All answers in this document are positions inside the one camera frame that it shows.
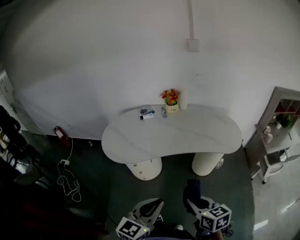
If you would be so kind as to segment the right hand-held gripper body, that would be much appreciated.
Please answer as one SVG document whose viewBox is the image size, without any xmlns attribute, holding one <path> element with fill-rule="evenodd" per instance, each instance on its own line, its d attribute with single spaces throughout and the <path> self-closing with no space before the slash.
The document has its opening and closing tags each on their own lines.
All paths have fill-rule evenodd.
<svg viewBox="0 0 300 240">
<path fill-rule="evenodd" d="M 216 233 L 230 224 L 232 211 L 224 204 L 210 204 L 201 208 L 195 207 L 197 235 L 204 236 Z"/>
</svg>

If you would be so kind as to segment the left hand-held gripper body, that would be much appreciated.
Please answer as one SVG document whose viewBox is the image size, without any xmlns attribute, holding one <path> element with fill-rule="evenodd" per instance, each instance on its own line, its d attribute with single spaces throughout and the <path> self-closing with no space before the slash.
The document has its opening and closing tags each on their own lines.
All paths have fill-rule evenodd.
<svg viewBox="0 0 300 240">
<path fill-rule="evenodd" d="M 123 217 L 116 228 L 116 233 L 122 240 L 143 240 L 149 237 L 154 230 L 153 223 L 146 218 L 140 218 L 136 214 L 129 212 L 127 217 Z"/>
</svg>

